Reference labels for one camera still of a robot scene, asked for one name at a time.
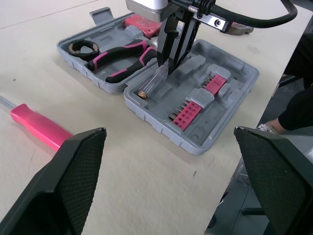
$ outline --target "metal bracket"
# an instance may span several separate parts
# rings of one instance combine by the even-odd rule
[[[91,11],[89,14],[96,25],[103,24],[114,18],[112,15],[112,11],[109,7],[104,7],[95,11]]]
[[[226,21],[225,19],[209,14],[209,15],[203,15],[201,18],[198,18],[197,14],[194,14],[194,19],[197,21],[200,21],[201,23],[204,23],[212,28],[218,29],[219,31],[225,33],[228,31],[228,29],[231,27],[231,23]]]

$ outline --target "black mesh panel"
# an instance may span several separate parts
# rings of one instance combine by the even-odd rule
[[[236,138],[249,179],[277,235],[285,235],[304,205],[307,185],[275,147],[245,130]]]
[[[58,185],[62,200],[76,234],[83,231],[98,181],[104,145],[104,132],[83,142]]]

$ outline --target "pliers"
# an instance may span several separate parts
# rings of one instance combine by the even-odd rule
[[[110,75],[106,79],[106,82],[109,83],[119,83],[137,70],[146,66],[151,59],[157,57],[156,49],[150,47],[147,41],[138,39],[125,46],[109,49],[89,61],[87,67],[91,71],[96,71],[114,60],[138,55],[140,55],[140,57],[133,65]]]

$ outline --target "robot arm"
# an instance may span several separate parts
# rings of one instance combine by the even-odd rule
[[[280,0],[288,14],[276,19],[260,20],[243,16],[215,5],[215,0],[126,0],[129,10],[155,22],[162,22],[158,36],[159,66],[169,60],[169,74],[190,51],[201,23],[223,33],[233,22],[255,28],[270,28],[285,24],[297,16],[297,8],[290,0]],[[181,33],[177,31],[183,22]]]

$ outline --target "black cable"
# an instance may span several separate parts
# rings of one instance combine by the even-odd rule
[[[212,5],[210,12],[227,21],[236,22],[254,28],[271,28],[292,21],[297,16],[297,8],[289,0],[280,0],[289,14],[270,20],[255,19],[226,10],[220,6]]]
[[[191,5],[191,2],[184,2],[181,0],[169,0],[170,3],[182,7],[185,10],[188,10],[188,7]]]
[[[215,0],[194,0],[193,6],[199,9],[198,15],[210,14],[210,8],[215,4]]]

